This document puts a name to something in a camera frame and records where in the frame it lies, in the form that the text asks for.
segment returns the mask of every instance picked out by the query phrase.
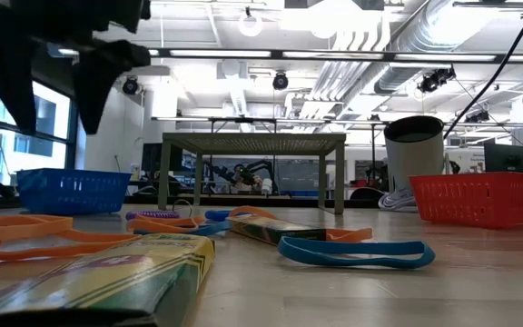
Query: basket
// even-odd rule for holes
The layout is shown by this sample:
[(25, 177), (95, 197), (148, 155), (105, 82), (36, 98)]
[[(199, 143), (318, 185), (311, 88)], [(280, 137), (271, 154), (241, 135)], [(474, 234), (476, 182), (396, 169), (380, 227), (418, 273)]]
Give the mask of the basket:
[(130, 179), (130, 173), (43, 168), (17, 172), (17, 188), (22, 206), (32, 213), (116, 213)]
[(484, 228), (523, 225), (523, 173), (412, 176), (421, 219)]

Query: ceiling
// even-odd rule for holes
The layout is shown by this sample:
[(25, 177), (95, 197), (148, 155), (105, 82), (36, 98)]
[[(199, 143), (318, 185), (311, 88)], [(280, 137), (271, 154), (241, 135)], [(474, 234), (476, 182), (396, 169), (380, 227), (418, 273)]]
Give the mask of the ceiling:
[[(390, 32), (393, 33), (422, 3), (422, 0), (405, 0), (402, 11), (388, 13)], [(240, 32), (239, 20), (245, 4), (193, 2), (189, 5), (183, 1), (153, 1), (152, 19), (142, 21), (135, 35), (118, 26), (111, 26), (108, 32), (98, 36), (105, 40), (124, 38), (147, 47), (168, 48), (331, 49), (335, 44), (335, 36), (321, 39), (310, 31), (281, 29), (283, 1), (252, 2), (250, 6), (252, 12), (263, 21), (261, 32), (254, 37)], [(498, 13), (484, 28), (460, 45), (456, 52), (506, 52), (523, 25), (520, 15), (519, 11)], [(516, 53), (523, 53), (523, 39)], [(184, 115), (205, 116), (219, 114), (223, 104), (232, 101), (229, 86), (217, 77), (217, 64), (221, 61), (153, 59), (153, 65), (166, 65), (172, 69), (173, 77), (181, 89), (178, 106), (179, 110), (186, 112)], [(324, 65), (321, 61), (241, 61), (247, 62), (250, 70), (267, 68), (272, 74), (274, 71), (285, 71), (290, 81), (288, 90), (274, 91), (271, 86), (272, 75), (250, 74), (250, 80), (242, 81), (248, 104), (284, 105), (289, 92), (309, 92), (316, 85)], [(497, 69), (495, 65), (489, 64), (456, 64), (454, 68), (461, 85), (471, 95), (475, 95)], [(445, 119), (463, 109), (470, 101), (470, 95), (456, 81), (420, 99), (420, 95), (414, 91), (416, 82), (404, 84), (395, 94), (398, 96), (392, 96), (384, 102), (386, 117), (393, 120), (393, 113), (395, 118), (406, 114), (437, 113), (441, 119)], [(508, 100), (521, 95), (523, 91), (523, 65), (507, 65), (496, 84), (498, 90), (490, 89), (481, 101), (490, 106), (493, 114), (505, 115), (510, 108)], [(378, 108), (372, 109), (375, 113), (380, 111)]]

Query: black cable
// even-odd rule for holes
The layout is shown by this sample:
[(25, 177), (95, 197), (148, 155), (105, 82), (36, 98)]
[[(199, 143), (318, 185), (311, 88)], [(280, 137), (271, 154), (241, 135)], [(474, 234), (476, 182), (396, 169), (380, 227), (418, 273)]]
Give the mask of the black cable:
[(481, 91), (479, 91), (479, 93), (475, 96), (475, 98), (465, 107), (465, 109), (463, 109), (463, 111), (461, 113), (459, 113), (458, 117), (455, 119), (455, 122), (453, 122), (453, 124), (451, 124), (451, 126), (449, 127), (449, 129), (447, 130), (447, 132), (445, 133), (445, 135), (443, 135), (443, 139), (447, 139), (447, 137), (449, 136), (449, 133), (451, 133), (451, 131), (453, 131), (453, 129), (455, 128), (455, 126), (459, 123), (459, 120), (461, 120), (461, 118), (463, 116), (465, 116), (465, 114), (469, 111), (469, 109), (471, 109), (471, 107), (481, 98), (481, 96), (483, 96), (484, 93), (486, 93), (486, 91), (491, 87), (491, 85), (496, 81), (496, 79), (498, 78), (498, 76), (501, 74), (501, 71), (504, 70), (504, 67), (506, 66), (506, 64), (508, 63), (509, 61), (509, 58), (512, 56), (512, 54), (514, 53), (514, 51), (516, 50), (516, 47), (518, 47), (518, 44), (519, 44), (519, 41), (522, 39), (523, 37), (523, 26), (522, 26), (522, 29), (519, 31), (518, 33), (518, 36), (516, 37), (516, 40), (514, 40), (514, 43), (512, 43), (512, 46), (509, 48), (508, 50), (508, 53), (506, 54), (506, 56), (504, 57), (504, 59), (501, 61), (501, 64), (499, 65), (498, 67), (498, 70), (496, 70), (496, 73), (494, 73), (493, 76), (491, 76), (491, 78), (489, 79), (488, 83), (486, 84), (486, 86), (484, 86), (483, 89), (481, 89)]
[[(471, 95), (471, 93), (468, 91), (468, 89), (466, 89), (463, 84), (461, 84), (461, 82), (459, 81), (459, 79), (455, 78), (455, 81), (459, 84), (459, 86), (461, 86), (461, 88), (463, 89), (463, 91), (465, 91), (465, 93), (467, 93), (469, 95), (469, 97), (471, 99), (473, 99), (473, 95)], [(488, 109), (486, 109), (486, 107), (484, 107), (482, 104), (477, 104), (479, 106), (479, 108), (481, 108), (482, 110), (484, 110), (489, 118), (491, 118), (491, 120), (493, 120), (494, 122), (496, 122), (496, 124), (499, 124), (499, 122), (494, 118), (494, 116), (492, 116), (491, 114), (489, 114), (488, 112)], [(513, 138), (514, 140), (516, 140), (516, 142), (518, 142), (519, 144), (522, 144), (523, 146), (523, 143), (516, 137), (512, 134), (512, 132), (510, 132), (506, 127), (504, 127), (503, 125), (500, 125), (499, 127), (501, 127), (506, 133), (509, 134), (509, 136), (511, 138)]]

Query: security camera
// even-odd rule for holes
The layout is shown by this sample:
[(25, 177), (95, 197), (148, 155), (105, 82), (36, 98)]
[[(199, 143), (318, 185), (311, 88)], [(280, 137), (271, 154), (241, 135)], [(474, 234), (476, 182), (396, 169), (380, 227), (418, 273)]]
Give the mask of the security camera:
[(276, 73), (276, 76), (273, 78), (273, 89), (276, 91), (285, 90), (288, 88), (288, 77), (285, 73), (279, 72)]
[(137, 76), (126, 76), (126, 81), (123, 83), (124, 94), (136, 95), (143, 90), (138, 84), (137, 79)]

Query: table leg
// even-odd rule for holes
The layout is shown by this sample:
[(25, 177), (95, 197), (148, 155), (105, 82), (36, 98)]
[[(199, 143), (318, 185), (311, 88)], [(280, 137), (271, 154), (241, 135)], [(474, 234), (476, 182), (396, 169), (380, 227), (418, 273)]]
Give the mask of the table leg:
[(344, 143), (336, 144), (336, 184), (334, 186), (334, 214), (344, 213)]
[(318, 207), (324, 209), (326, 198), (326, 155), (321, 154), (318, 161)]
[(171, 162), (171, 143), (163, 141), (161, 150), (161, 172), (159, 176), (159, 210), (167, 209), (169, 198), (169, 165)]
[(203, 178), (203, 154), (197, 154), (197, 167), (195, 168), (195, 190), (193, 191), (192, 205), (199, 205), (202, 190), (201, 180)]

